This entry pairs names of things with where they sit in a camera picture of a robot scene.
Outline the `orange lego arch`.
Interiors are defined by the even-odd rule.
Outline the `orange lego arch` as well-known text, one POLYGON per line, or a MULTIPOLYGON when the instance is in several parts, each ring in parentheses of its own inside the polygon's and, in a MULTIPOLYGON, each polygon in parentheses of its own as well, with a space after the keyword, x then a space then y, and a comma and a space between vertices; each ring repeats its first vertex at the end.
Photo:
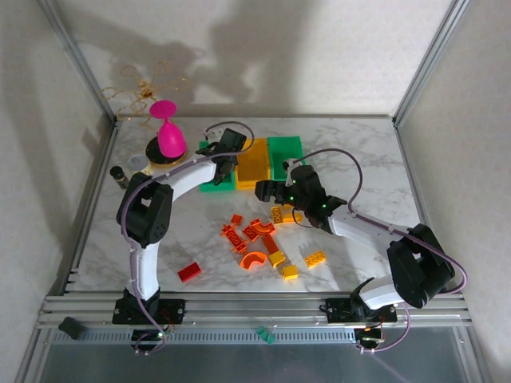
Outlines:
POLYGON ((259 267, 265 264, 267 255, 263 252, 252 251, 247 253, 240 261, 240 267, 245 270, 250 270, 253 267, 259 267))
POLYGON ((259 219, 252 220, 250 226, 258 235, 273 235, 276 231, 272 223, 262 223, 259 219))

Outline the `orange winged lego plate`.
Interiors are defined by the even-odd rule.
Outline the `orange winged lego plate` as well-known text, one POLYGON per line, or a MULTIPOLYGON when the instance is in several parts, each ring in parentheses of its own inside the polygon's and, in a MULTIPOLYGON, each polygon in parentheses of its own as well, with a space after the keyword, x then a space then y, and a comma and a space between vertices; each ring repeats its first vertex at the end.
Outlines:
POLYGON ((236 229, 231 225, 224 225, 221 231, 221 235, 231 243, 232 250, 235 253, 244 254, 247 251, 247 243, 240 238, 236 232, 236 229))

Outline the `long red lego brick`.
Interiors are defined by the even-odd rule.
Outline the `long red lego brick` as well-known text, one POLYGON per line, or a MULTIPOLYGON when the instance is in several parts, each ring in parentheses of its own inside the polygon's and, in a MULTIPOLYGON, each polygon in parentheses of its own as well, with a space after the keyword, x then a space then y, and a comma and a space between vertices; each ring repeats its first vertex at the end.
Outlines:
POLYGON ((191 263, 191 264, 187 265, 185 268, 183 268, 182 270, 179 270, 177 274, 178 274, 181 282, 187 282, 187 281, 195 278, 196 276, 198 276, 200 273, 201 273, 201 269, 200 269, 200 266, 198 265, 198 263, 191 263))

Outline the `green plastic bin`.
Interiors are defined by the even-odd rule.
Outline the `green plastic bin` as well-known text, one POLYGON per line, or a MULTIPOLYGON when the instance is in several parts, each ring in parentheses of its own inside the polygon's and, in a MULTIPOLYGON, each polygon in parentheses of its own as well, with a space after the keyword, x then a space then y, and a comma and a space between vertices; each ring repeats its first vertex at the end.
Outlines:
POLYGON ((285 181, 287 171, 283 162, 290 158, 303 157, 303 147, 299 136, 275 136, 267 138, 268 154, 271 164, 271 178, 285 181))
POLYGON ((208 183, 201 184, 199 186, 199 189, 203 193, 231 192, 231 191, 234 191, 236 189, 235 173, 231 172, 218 185, 215 185, 213 181, 210 181, 208 183))

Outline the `yellow plastic bin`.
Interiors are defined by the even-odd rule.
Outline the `yellow plastic bin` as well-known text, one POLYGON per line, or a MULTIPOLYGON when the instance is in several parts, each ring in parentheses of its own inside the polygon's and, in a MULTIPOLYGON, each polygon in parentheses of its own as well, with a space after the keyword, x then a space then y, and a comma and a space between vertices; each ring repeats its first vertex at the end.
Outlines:
POLYGON ((271 178, 267 139, 256 138, 251 148, 237 156, 235 169, 236 188, 254 190, 256 183, 271 178))

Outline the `pink plastic goblet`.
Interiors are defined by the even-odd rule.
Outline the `pink plastic goblet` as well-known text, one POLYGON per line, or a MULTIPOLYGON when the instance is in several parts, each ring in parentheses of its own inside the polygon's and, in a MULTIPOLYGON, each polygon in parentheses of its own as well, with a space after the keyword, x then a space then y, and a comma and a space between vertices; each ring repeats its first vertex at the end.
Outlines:
POLYGON ((175 123, 171 122, 175 112, 175 103, 168 100, 157 101, 149 109, 153 118, 162 120, 157 133, 157 142, 160 152, 170 158, 183 156, 187 149, 184 134, 175 123))

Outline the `cream jar with grey lid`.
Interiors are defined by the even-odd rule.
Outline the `cream jar with grey lid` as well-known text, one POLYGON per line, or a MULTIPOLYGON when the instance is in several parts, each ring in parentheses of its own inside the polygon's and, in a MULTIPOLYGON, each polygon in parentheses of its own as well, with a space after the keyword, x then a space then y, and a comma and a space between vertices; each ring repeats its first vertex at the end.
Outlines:
POLYGON ((147 176, 151 176, 153 174, 152 164, 149 158, 145 155, 139 154, 131 156, 127 161, 127 165, 132 174, 138 172, 147 176))

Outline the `small black bottle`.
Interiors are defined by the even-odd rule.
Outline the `small black bottle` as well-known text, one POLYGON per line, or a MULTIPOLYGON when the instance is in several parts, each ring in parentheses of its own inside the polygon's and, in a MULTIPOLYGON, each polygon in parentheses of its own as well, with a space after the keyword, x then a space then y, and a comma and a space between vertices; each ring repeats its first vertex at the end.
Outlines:
POLYGON ((124 170, 120 166, 112 166, 109 169, 109 174, 112 176, 112 178, 115 180, 117 185, 125 190, 129 186, 129 179, 126 176, 124 170))

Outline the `perforated metal strip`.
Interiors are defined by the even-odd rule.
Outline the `perforated metal strip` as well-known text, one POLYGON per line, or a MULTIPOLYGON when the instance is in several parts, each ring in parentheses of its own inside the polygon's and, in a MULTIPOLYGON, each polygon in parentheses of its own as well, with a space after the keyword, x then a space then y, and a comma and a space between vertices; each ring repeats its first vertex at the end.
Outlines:
MULTIPOLYGON (((261 337, 261 330, 242 329, 199 329, 179 330, 167 337, 167 345, 295 345, 295 344, 352 344, 355 331, 345 328, 277 328, 269 333, 268 339, 261 337)), ((74 341, 70 336, 56 331, 53 344, 73 343, 91 345, 131 345, 136 342, 130 330, 90 330, 74 341)))

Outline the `small circuit board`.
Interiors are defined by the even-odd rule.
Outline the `small circuit board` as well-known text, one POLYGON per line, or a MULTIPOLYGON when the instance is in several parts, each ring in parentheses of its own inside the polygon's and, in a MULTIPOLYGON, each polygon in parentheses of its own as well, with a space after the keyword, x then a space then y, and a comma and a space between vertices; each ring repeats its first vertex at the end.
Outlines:
POLYGON ((136 354, 149 355, 164 348, 167 344, 168 330, 134 330, 130 345, 136 354))
POLYGON ((361 352, 368 349, 373 353, 384 342, 385 336, 381 327, 355 329, 355 347, 361 352))

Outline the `grey metal panel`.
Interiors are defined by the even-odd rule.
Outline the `grey metal panel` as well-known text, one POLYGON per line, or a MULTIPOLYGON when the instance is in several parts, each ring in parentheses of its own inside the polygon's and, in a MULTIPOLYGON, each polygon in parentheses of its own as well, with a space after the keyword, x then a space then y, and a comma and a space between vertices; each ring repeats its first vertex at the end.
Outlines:
POLYGON ((350 345, 52 345, 16 383, 493 383, 452 347, 360 353, 350 345))

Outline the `aluminium side rail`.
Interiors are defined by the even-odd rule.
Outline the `aluminium side rail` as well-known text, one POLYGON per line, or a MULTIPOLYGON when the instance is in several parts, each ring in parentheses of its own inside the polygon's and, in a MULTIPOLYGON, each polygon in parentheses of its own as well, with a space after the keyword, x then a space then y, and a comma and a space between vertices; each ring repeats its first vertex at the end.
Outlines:
POLYGON ((102 184, 115 146, 121 122, 115 120, 110 126, 108 136, 101 146, 97 162, 93 165, 85 184, 85 192, 77 212, 77 230, 73 235, 73 247, 70 253, 62 257, 56 281, 51 289, 57 296, 67 291, 71 274, 79 267, 89 230, 97 206, 102 184))
POLYGON ((397 138, 398 146, 402 155, 403 163, 406 169, 406 174, 410 183, 412 196, 414 198, 414 204, 418 212, 418 217, 421 223, 428 223, 428 217, 426 214, 426 210, 422 201, 422 196, 418 187, 417 179, 414 174, 414 170, 412 167, 412 163, 410 162, 410 156, 408 151, 406 150, 405 142, 402 138, 402 134, 400 132, 398 122, 395 118, 392 119, 392 124, 394 127, 394 132, 397 138))

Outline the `aluminium front rail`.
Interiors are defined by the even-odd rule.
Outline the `aluminium front rail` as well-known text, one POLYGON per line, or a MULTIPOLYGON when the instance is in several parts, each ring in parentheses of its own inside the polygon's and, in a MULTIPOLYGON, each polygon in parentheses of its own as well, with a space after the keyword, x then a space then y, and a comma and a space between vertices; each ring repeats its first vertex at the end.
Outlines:
MULTIPOLYGON (((319 307, 329 298, 344 298, 340 292, 295 293, 163 293, 163 299, 185 301, 184 328, 278 326, 326 327, 327 315, 319 307)), ((118 293, 73 292, 48 296, 43 300, 36 327, 55 328, 66 317, 87 327, 113 326, 114 305, 118 293)), ((437 296, 422 309, 409 308, 414 327, 472 326, 472 318, 462 294, 437 296)))

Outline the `aluminium frame post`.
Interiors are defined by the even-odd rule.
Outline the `aluminium frame post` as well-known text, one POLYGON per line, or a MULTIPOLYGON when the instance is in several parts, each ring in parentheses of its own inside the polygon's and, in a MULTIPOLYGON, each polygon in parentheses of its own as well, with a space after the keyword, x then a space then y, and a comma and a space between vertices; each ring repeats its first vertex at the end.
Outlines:
POLYGON ((447 47, 458 23, 461 21, 464 13, 466 12, 471 0, 451 0, 447 8, 446 14, 443 16, 431 43, 426 49, 417 71, 415 72, 411 83, 408 85, 405 94, 400 101, 392 118, 394 127, 398 130, 402 125, 412 109, 414 103, 418 99, 422 89, 425 87, 426 82, 440 57, 447 47))
POLYGON ((97 79, 93 75, 84 54, 79 48, 71 29, 60 10, 60 7, 55 0, 35 0, 35 2, 39 5, 42 13, 45 15, 51 28, 56 34, 57 39, 61 43, 62 48, 71 60, 86 88, 89 90, 93 100, 99 107, 101 114, 111 125, 115 125, 117 118, 109 106, 109 103, 103 98, 97 79))

